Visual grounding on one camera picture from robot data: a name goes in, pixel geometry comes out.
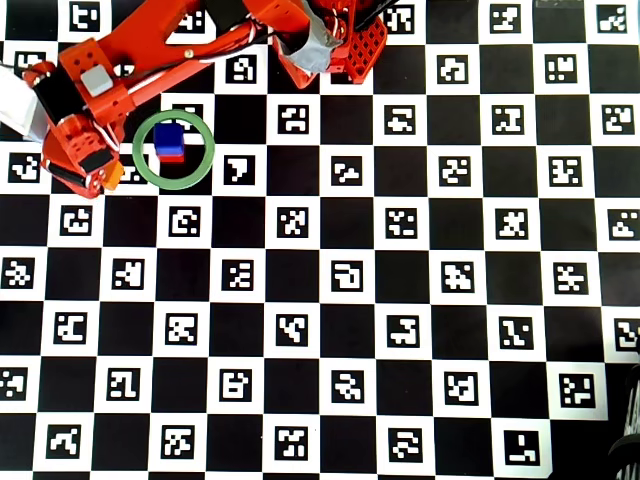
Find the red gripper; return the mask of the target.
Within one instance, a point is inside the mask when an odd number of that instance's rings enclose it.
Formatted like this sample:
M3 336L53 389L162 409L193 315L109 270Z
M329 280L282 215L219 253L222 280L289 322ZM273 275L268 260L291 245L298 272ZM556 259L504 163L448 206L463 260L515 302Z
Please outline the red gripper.
M121 180L120 145L111 126L100 127L84 114L73 114L50 128L43 143L42 166L59 183L86 199Z

